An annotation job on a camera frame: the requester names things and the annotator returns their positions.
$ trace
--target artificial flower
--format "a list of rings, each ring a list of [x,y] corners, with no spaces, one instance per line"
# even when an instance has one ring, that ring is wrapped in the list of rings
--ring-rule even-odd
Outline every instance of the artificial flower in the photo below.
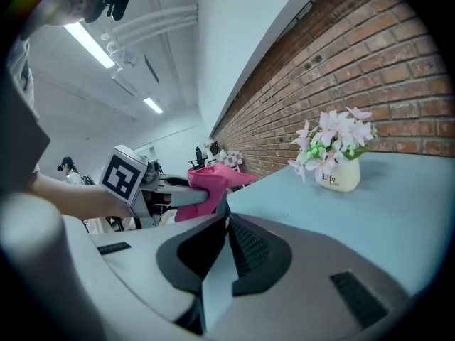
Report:
[[[305,152],[305,151],[301,151],[301,152],[299,153],[299,155],[297,156],[296,161],[298,161],[298,162],[300,162],[300,163],[302,163],[302,164],[305,164],[305,162],[306,162],[307,160],[309,160],[310,156],[311,156],[310,153],[307,153],[307,152]]]
[[[349,113],[348,112],[342,112],[339,114],[336,118],[336,131],[337,131],[337,137],[343,141],[343,135],[349,132],[349,128],[354,125],[355,119],[348,118]]]
[[[371,134],[371,123],[364,124],[361,121],[354,123],[349,126],[341,134],[341,140],[344,146],[350,146],[352,144],[358,144],[365,146],[365,140],[371,140],[373,135]]]
[[[350,109],[349,107],[346,107],[346,109],[357,119],[357,120],[364,120],[369,118],[371,115],[373,115],[372,112],[363,112],[360,111],[357,107],[354,107],[353,109]]]
[[[287,161],[292,167],[294,167],[294,171],[296,174],[301,176],[301,179],[305,183],[305,167],[304,165],[299,162],[299,161]]]
[[[324,146],[329,146],[332,138],[337,133],[335,128],[336,120],[336,111],[330,111],[328,114],[326,112],[321,112],[321,117],[319,118],[321,131],[314,134],[311,142],[316,143],[317,141],[321,141]]]
[[[349,160],[344,156],[341,151],[341,140],[335,140],[332,144],[332,149],[328,152],[328,157],[333,158],[338,163],[346,163]]]
[[[301,151],[306,151],[310,144],[310,139],[308,138],[309,126],[310,123],[308,120],[306,120],[304,129],[297,130],[297,134],[299,135],[299,137],[292,141],[293,144],[298,144],[300,146]]]
[[[307,161],[305,164],[305,168],[308,171],[316,170],[315,176],[318,182],[322,181],[323,174],[330,174],[332,169],[335,168],[335,159],[333,157],[329,157],[327,151],[323,148],[319,152],[320,158],[319,159],[311,159]]]
[[[351,144],[348,146],[344,146],[341,148],[342,152],[348,152],[349,156],[354,156],[355,150],[357,149],[357,146],[355,144]]]

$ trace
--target hand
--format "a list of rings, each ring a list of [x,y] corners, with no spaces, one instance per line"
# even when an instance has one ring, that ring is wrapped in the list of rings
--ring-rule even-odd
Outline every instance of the hand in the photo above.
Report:
[[[106,195],[107,195],[106,206],[108,206],[109,212],[112,212],[111,216],[121,217],[122,219],[133,216],[131,210],[128,208],[128,205],[125,202],[119,200],[117,197],[115,197],[114,195],[107,191]]]

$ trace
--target light blue table surface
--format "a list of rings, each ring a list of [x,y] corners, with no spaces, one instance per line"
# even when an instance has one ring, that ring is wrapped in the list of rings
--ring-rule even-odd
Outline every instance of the light blue table surface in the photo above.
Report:
[[[455,159],[394,153],[360,157],[349,193],[322,188],[293,168],[228,196],[232,212],[331,236],[395,278],[409,294],[439,268],[454,230]]]

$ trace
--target pink flower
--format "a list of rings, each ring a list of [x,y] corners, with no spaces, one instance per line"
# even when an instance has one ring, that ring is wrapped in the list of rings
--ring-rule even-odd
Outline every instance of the pink flower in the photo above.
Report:
[[[332,138],[337,133],[337,119],[338,117],[335,110],[330,111],[328,114],[326,112],[321,112],[321,117],[319,119],[321,131],[314,134],[311,142],[315,144],[320,140],[324,146],[329,146]]]
[[[361,124],[359,122],[352,125],[350,134],[353,136],[354,143],[365,146],[365,140],[373,138],[373,135],[371,135],[371,123]]]
[[[346,109],[357,119],[357,120],[364,120],[373,115],[372,112],[362,112],[357,107],[350,109],[346,107]]]
[[[364,124],[361,121],[357,121],[352,125],[347,125],[342,128],[339,137],[341,138],[343,147],[353,144],[365,146],[365,140],[371,140],[373,138],[371,134],[371,123]]]
[[[301,151],[306,151],[310,144],[310,139],[308,138],[309,126],[310,126],[310,123],[308,120],[306,120],[304,129],[297,130],[297,134],[300,135],[300,137],[292,141],[293,144],[300,145]]]
[[[301,176],[301,179],[305,183],[305,167],[304,165],[299,162],[299,161],[287,161],[292,167],[294,167],[294,171],[296,174]]]
[[[319,152],[320,159],[311,159],[305,164],[305,168],[309,171],[316,169],[315,177],[318,182],[321,182],[323,174],[330,174],[332,169],[335,167],[335,159],[327,154],[327,151],[323,148]]]
[[[351,140],[352,143],[352,138],[350,136],[347,136],[349,134],[350,129],[355,123],[355,119],[349,119],[347,116],[349,115],[348,112],[343,112],[340,115],[338,115],[338,125],[337,125],[337,131],[338,131],[338,139],[341,139],[343,142],[343,145],[346,145],[345,142],[348,142]]]

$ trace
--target white wall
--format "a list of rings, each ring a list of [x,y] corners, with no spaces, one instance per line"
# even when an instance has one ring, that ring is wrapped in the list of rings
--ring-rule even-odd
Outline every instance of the white wall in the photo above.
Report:
[[[186,176],[191,167],[189,161],[196,158],[195,147],[207,139],[196,107],[168,114],[166,120],[156,126],[133,124],[113,128],[108,135],[93,141],[80,156],[81,168],[86,168],[95,180],[99,180],[101,167],[116,145],[124,144],[136,152],[153,146],[163,171]]]
[[[198,107],[209,132],[308,1],[199,0]]]
[[[158,157],[156,156],[155,149],[153,147],[141,149],[139,151],[136,151],[136,153],[138,153],[140,156],[146,156],[150,161],[158,159]]]

